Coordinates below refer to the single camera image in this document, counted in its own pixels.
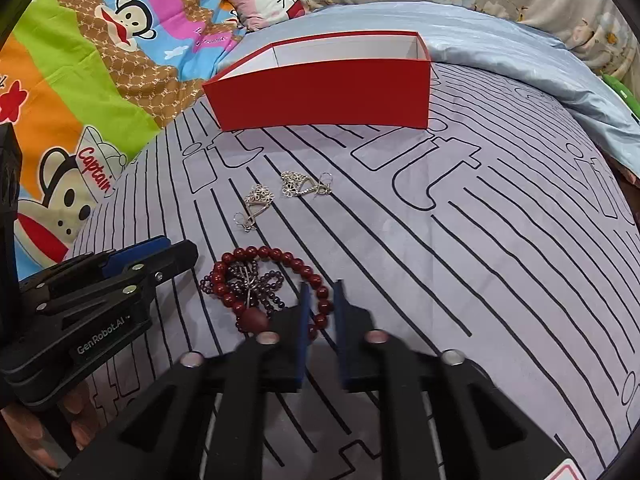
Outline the person's left hand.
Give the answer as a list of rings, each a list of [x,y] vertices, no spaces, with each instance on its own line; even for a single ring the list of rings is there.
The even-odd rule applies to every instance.
[[[100,431],[96,407],[91,402],[89,386],[81,382],[61,401],[61,411],[70,416],[70,431],[79,451],[86,448]],[[54,449],[54,439],[41,420],[27,408],[9,404],[1,415],[23,451],[50,474],[64,468],[62,454]]]

